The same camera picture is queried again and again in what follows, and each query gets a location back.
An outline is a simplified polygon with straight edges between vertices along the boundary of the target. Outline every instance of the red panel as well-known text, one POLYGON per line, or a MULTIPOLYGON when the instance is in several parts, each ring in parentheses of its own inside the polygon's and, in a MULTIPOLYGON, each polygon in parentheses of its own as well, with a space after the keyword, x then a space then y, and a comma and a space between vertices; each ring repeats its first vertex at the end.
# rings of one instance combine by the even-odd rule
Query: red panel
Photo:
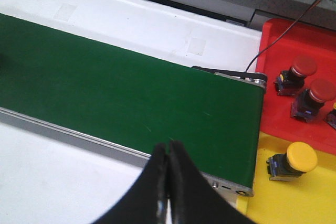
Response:
MULTIPOLYGON (((271 44, 283 33, 290 21, 271 19, 264 24, 259 50, 271 44)), ((336 33, 304 24, 296 24, 282 39, 258 59, 256 72, 265 73, 269 80, 264 99, 261 130, 292 142, 303 141, 313 148, 336 155, 336 130, 323 118, 332 110, 335 100, 326 102, 316 121, 305 123, 290 117, 294 97, 278 96, 273 82, 282 70, 288 70, 298 55, 310 56, 318 70, 306 78, 306 87, 317 78, 336 85, 336 33)))

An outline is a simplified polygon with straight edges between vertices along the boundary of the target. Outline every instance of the yellow panel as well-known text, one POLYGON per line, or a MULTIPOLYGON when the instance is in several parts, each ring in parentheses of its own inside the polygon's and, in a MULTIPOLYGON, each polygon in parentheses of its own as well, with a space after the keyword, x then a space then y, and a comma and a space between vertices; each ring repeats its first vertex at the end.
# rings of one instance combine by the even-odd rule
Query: yellow panel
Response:
POLYGON ((267 158, 285 153, 290 144, 260 133, 255 195, 248 199, 247 216, 260 224, 335 224, 336 156, 316 151, 318 166, 313 171, 292 182, 268 179, 267 158))

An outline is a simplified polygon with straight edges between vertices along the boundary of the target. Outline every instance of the green conveyor belt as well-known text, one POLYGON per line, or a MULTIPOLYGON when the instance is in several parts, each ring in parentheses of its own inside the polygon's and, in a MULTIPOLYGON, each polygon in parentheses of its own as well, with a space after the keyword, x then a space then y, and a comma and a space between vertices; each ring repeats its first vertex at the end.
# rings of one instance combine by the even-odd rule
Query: green conveyor belt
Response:
POLYGON ((263 89, 0 15, 0 106, 252 187, 263 89))

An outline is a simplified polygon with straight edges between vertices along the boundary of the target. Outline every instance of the white table surface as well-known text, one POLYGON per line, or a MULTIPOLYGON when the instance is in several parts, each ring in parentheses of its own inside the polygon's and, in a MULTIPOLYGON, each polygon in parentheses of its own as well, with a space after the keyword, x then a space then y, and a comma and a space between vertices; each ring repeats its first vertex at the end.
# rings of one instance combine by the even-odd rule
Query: white table surface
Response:
MULTIPOLYGON (((237 71, 261 36, 144 0, 0 0, 0 13, 185 66, 237 71)), ((3 122, 0 144, 0 223, 90 223, 141 172, 3 122)))

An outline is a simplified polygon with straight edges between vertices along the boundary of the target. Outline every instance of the yellow push button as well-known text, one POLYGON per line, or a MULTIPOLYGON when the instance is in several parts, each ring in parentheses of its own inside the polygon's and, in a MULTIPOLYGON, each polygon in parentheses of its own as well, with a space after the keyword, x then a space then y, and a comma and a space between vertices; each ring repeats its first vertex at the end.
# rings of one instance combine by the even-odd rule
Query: yellow push button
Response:
POLYGON ((310 145, 294 142, 287 148, 287 161, 293 169, 307 173, 317 166, 317 155, 310 145))

